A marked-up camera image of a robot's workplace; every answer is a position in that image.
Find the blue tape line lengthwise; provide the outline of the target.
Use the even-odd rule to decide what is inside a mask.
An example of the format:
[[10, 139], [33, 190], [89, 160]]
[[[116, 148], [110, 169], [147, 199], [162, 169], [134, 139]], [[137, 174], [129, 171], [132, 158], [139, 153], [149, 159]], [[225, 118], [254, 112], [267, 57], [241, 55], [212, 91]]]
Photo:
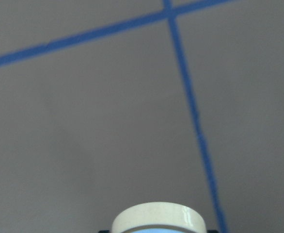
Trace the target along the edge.
[[211, 202], [215, 212], [217, 224], [221, 233], [228, 233], [229, 228], [225, 219], [225, 213], [221, 207], [217, 179], [215, 176], [211, 155], [209, 153], [207, 139], [202, 129], [193, 82], [190, 76], [185, 50], [181, 39], [181, 33], [177, 24], [177, 14], [173, 12], [173, 4], [170, 0], [163, 1], [163, 9], [167, 13], [167, 21], [173, 42], [176, 60], [182, 77], [182, 82], [185, 90], [187, 103], [189, 106], [189, 112], [193, 125], [193, 130], [196, 135], [196, 140], [203, 163], [207, 185], [210, 192]]

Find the blue tape line crosswise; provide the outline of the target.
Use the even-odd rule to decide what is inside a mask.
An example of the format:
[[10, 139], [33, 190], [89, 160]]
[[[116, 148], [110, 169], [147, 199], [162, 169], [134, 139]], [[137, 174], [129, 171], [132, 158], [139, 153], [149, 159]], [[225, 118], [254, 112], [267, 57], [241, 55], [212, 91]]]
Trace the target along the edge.
[[160, 11], [147, 13], [138, 17], [58, 38], [46, 43], [11, 51], [9, 53], [0, 55], [0, 67], [52, 53], [68, 47], [77, 46], [79, 44], [90, 42], [99, 38], [108, 37], [113, 34], [137, 29], [145, 25], [151, 25], [166, 20], [170, 16], [178, 17], [226, 2], [227, 1], [225, 0], [199, 0], [176, 7], [164, 7]]

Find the blue and white bell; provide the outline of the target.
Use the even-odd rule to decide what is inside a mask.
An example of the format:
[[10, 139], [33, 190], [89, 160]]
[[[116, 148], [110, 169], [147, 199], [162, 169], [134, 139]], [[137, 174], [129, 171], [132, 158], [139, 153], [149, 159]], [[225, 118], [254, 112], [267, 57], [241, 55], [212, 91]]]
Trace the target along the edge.
[[112, 233], [133, 233], [144, 229], [168, 229], [180, 233], [206, 233], [201, 215], [172, 202], [147, 202], [129, 207], [113, 221]]

